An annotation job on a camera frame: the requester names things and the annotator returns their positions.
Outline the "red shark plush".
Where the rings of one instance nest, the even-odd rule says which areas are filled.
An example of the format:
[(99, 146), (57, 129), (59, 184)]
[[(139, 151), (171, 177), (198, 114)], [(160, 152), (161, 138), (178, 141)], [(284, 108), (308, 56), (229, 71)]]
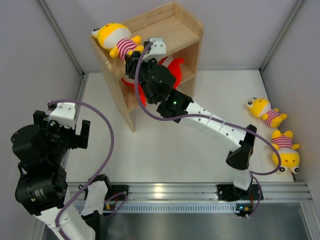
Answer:
[[(127, 79), (128, 79), (127, 77), (122, 77), (121, 82), (126, 87), (129, 87), (135, 91), (135, 84), (133, 82), (127, 81)], [(146, 99), (146, 96), (145, 96), (140, 84), (138, 85), (138, 93), (139, 93), (139, 97), (140, 97), (142, 104), (146, 107), (147, 106), (147, 99)]]
[(184, 59), (180, 57), (175, 58), (173, 54), (164, 57), (159, 61), (159, 64), (167, 67), (170, 73), (175, 77), (175, 83), (173, 85), (174, 89), (176, 89), (182, 81), (181, 65), (184, 63)]

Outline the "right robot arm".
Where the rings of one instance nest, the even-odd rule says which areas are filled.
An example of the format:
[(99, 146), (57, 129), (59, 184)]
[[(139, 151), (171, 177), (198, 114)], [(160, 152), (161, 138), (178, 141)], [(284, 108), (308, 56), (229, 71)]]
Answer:
[(250, 158), (257, 135), (253, 125), (242, 127), (229, 123), (205, 110), (190, 96), (177, 89), (182, 77), (181, 58), (165, 65), (155, 58), (144, 59), (138, 51), (125, 55), (125, 75), (132, 79), (133, 88), (142, 110), (161, 122), (176, 122), (191, 127), (218, 140), (228, 149), (226, 164), (231, 168), (232, 184), (222, 188), (226, 201), (244, 199), (252, 192), (253, 175)]

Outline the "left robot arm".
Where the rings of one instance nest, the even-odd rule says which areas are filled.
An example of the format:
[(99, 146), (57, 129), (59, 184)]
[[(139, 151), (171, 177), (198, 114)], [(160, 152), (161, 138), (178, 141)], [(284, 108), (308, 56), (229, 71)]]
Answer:
[(113, 194), (113, 187), (105, 174), (94, 178), (85, 191), (85, 207), (78, 213), (70, 205), (59, 222), (55, 219), (70, 199), (67, 173), (62, 161), (69, 149), (88, 147), (90, 121), (83, 120), (80, 134), (75, 129), (50, 120), (40, 110), (33, 113), (33, 124), (17, 130), (11, 137), (12, 151), (18, 157), (20, 177), (15, 199), (52, 229), (59, 239), (105, 240), (108, 235), (107, 219), (103, 215), (105, 200)]

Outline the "yellow plush toy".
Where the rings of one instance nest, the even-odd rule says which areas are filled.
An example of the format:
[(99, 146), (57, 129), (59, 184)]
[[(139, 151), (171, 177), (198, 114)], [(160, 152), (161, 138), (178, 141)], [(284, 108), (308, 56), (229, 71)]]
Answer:
[(103, 49), (109, 51), (111, 58), (119, 58), (124, 65), (126, 56), (130, 57), (133, 52), (142, 53), (144, 50), (144, 46), (141, 45), (142, 37), (132, 37), (129, 28), (121, 23), (110, 22), (101, 28), (94, 28), (91, 35)]
[(281, 164), (278, 169), (279, 172), (289, 170), (292, 174), (300, 172), (300, 155), (297, 150), (300, 148), (299, 143), (293, 142), (294, 134), (291, 130), (281, 132), (274, 130), (271, 135), (271, 143), (277, 150)]
[(253, 97), (246, 103), (246, 107), (254, 117), (263, 120), (270, 128), (279, 127), (288, 118), (286, 113), (280, 113), (279, 108), (272, 108), (265, 98)]

